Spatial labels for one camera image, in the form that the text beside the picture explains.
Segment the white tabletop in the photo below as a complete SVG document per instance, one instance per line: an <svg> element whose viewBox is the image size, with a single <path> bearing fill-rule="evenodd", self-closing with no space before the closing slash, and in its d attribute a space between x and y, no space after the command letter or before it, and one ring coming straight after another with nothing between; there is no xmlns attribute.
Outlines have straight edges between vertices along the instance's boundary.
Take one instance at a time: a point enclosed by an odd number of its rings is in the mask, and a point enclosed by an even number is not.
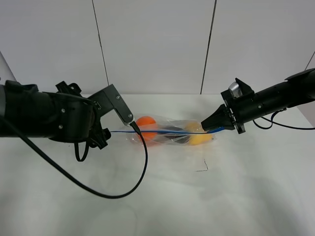
<svg viewBox="0 0 315 236"><path fill-rule="evenodd" d="M199 121L223 103L220 95L123 98L134 114ZM310 127L297 108L275 120ZM121 126L114 112L102 124ZM206 145L150 147L142 184L120 200L85 192L21 140L2 138L0 235L315 235L315 131L276 125L261 130L252 122L245 129L241 135L220 132ZM113 134L103 150L90 150L83 163L76 162L73 145L33 141L83 183L107 194L131 189L144 164L142 147L122 134Z"/></svg>

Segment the orange ball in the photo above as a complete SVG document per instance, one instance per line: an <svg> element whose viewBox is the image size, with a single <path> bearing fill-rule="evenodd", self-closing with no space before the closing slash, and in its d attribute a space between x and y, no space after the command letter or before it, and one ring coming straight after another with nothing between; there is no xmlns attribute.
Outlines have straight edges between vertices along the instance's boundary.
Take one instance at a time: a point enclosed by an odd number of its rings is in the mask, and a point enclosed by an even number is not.
<svg viewBox="0 0 315 236"><path fill-rule="evenodd" d="M136 124L139 126L141 130L157 130L158 125L157 122L149 116L140 117ZM142 133L142 136L145 140L152 140L157 133L150 132L150 133Z"/></svg>

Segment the plastic bag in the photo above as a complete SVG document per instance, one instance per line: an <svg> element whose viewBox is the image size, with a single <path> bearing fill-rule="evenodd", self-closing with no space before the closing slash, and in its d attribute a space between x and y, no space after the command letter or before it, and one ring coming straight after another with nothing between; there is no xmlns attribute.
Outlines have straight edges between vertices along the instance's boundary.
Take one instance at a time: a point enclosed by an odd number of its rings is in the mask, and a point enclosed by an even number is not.
<svg viewBox="0 0 315 236"><path fill-rule="evenodd" d="M199 145L210 142L214 139L211 133L205 132L201 124L195 120L172 120L158 116L136 116L136 123L142 131L142 135L148 146L152 145ZM120 130L112 132L125 132L127 138L134 142L142 144L140 137L131 127L124 126Z"/></svg>

